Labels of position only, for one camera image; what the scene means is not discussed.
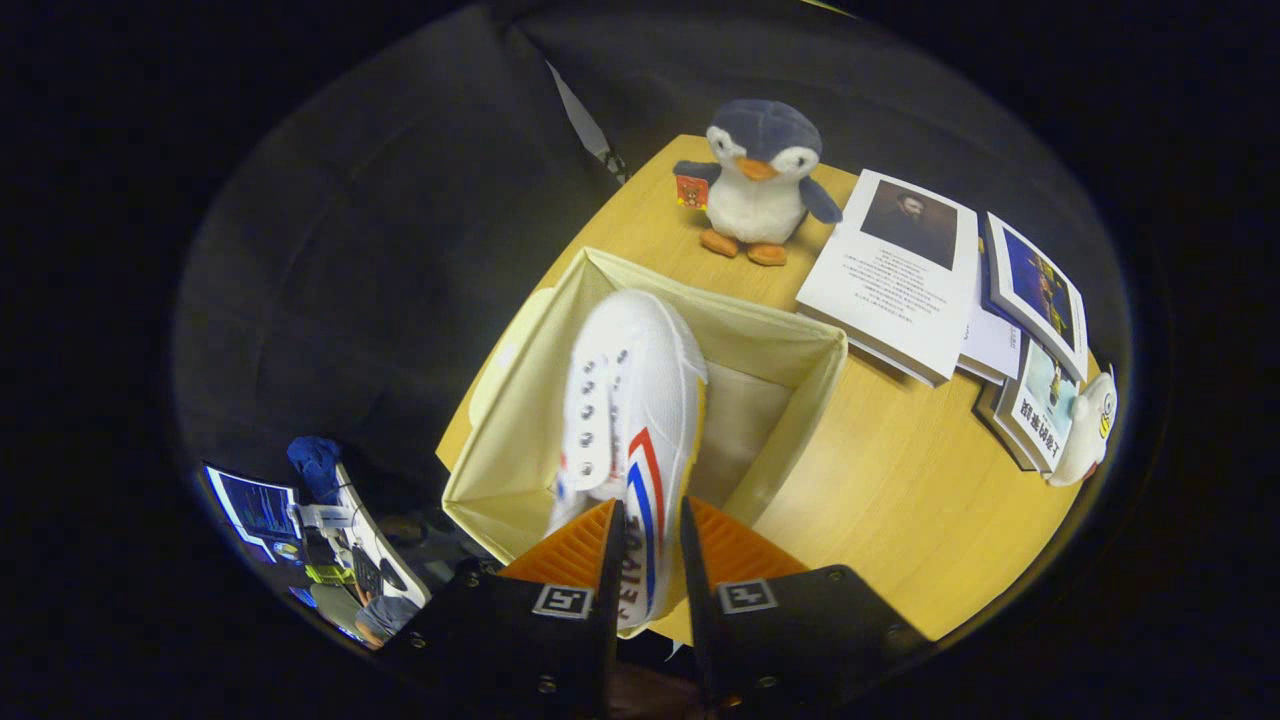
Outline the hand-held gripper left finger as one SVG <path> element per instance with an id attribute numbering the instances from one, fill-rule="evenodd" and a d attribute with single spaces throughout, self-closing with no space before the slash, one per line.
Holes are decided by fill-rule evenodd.
<path id="1" fill-rule="evenodd" d="M 603 719 L 625 507 L 577 515 L 497 571 L 457 575 L 385 646 L 434 719 Z"/>

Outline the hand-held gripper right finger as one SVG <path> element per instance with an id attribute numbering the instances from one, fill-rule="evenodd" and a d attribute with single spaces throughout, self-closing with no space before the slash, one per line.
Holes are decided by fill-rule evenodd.
<path id="1" fill-rule="evenodd" d="M 716 716 L 837 716 L 931 652 L 851 568 L 809 568 L 692 496 L 681 515 L 692 647 Z"/>

